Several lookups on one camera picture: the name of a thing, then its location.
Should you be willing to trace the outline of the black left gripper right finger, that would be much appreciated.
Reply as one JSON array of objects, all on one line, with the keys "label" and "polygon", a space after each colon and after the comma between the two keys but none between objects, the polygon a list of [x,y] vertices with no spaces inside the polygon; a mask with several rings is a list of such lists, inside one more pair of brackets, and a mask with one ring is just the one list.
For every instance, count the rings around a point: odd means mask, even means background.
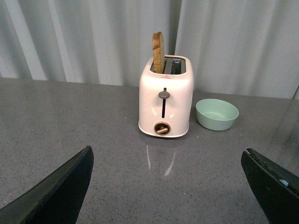
[{"label": "black left gripper right finger", "polygon": [[270,224],[299,222],[299,177],[252,148],[241,165],[249,186]]}]

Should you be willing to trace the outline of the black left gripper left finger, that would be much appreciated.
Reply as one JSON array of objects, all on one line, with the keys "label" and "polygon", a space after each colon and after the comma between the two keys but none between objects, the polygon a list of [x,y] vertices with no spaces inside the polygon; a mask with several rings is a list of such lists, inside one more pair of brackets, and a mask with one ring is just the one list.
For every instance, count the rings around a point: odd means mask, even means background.
[{"label": "black left gripper left finger", "polygon": [[90,146],[0,210],[2,224],[74,224],[87,193],[94,156]]}]

